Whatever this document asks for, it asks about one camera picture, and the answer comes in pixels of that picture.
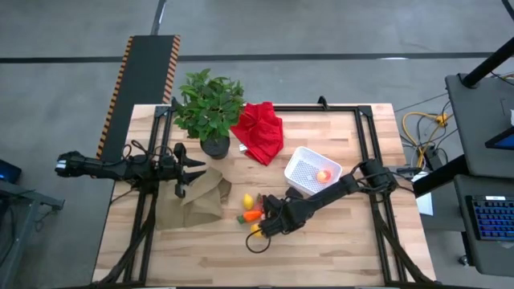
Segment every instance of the gray floor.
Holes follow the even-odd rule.
[[[130,35],[150,32],[157,0],[44,2],[0,0],[0,58],[121,55]],[[181,55],[494,51],[514,22],[500,0],[236,1],[169,0],[160,34],[182,35]],[[179,63],[184,73],[211,67],[240,79],[250,102],[392,103],[395,109],[445,92],[444,76],[482,59]],[[110,181],[58,178],[56,157],[96,150],[119,64],[0,64],[0,158],[23,169],[21,184],[65,198],[65,209],[35,234],[17,288],[89,282],[107,213]],[[514,71],[508,61],[497,72]],[[397,113],[440,112],[442,96]],[[417,118],[408,121],[415,132]],[[422,138],[433,126],[422,122]],[[455,128],[451,121],[449,131]],[[462,153],[458,134],[442,144]],[[410,149],[406,148],[407,162]],[[438,280],[510,287],[514,279],[461,267],[456,233],[426,231]]]

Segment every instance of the hazard stripe tape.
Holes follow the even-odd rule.
[[[130,54],[130,47],[132,46],[132,41],[133,37],[131,36],[128,38],[127,47],[125,48],[125,53],[121,61],[120,72],[118,73],[116,85],[114,86],[114,92],[112,93],[111,102],[109,104],[109,110],[107,112],[107,116],[105,117],[104,128],[102,129],[102,134],[100,136],[100,143],[98,144],[98,149],[96,150],[96,158],[98,160],[102,157],[102,152],[104,151],[105,139],[107,138],[107,132],[109,130],[109,127],[111,126],[112,113],[114,112],[116,100],[118,99],[118,93],[120,92],[121,79],[123,78],[123,73],[125,70],[125,66],[127,64],[127,59]]]
[[[178,48],[180,47],[180,36],[173,37],[173,45],[171,47],[171,54],[169,57],[168,73],[164,84],[164,95],[162,96],[162,103],[169,104],[171,101],[171,90],[173,89],[173,80],[175,78],[175,69],[177,68]]]

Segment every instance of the wooden table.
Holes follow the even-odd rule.
[[[385,165],[404,165],[402,144],[391,104],[369,104]],[[145,147],[153,121],[154,105],[134,107],[127,143],[138,140]],[[169,146],[178,141],[188,157],[205,161],[232,182],[223,220],[187,229],[155,231],[147,286],[352,286],[382,285],[380,259],[369,198],[355,193],[315,213],[307,225],[289,235],[277,235],[262,254],[245,247],[249,226],[235,216],[243,212],[245,193],[283,196],[284,169],[298,146],[305,146],[343,166],[347,173],[361,160],[354,116],[350,112],[277,112],[284,121],[284,149],[268,166],[239,152],[240,142],[231,135],[227,158],[214,161],[200,149],[198,140],[174,125]],[[137,149],[133,154],[141,153]],[[129,190],[116,183],[112,197]],[[400,242],[430,278],[434,271],[414,195],[398,189],[391,195]],[[104,277],[129,244],[137,192],[116,201],[108,212],[94,280]],[[392,250],[388,258],[396,275]],[[139,256],[133,278],[139,272]]]

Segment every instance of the red cloth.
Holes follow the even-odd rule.
[[[276,117],[271,102],[247,104],[230,129],[247,146],[245,154],[263,165],[269,165],[284,147],[282,119]]]

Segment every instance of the tan cloth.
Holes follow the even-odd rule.
[[[159,184],[156,217],[157,229],[174,229],[215,222],[222,218],[222,202],[230,193],[232,184],[221,172],[208,168],[206,173],[185,187],[186,197],[175,195],[177,181]]]

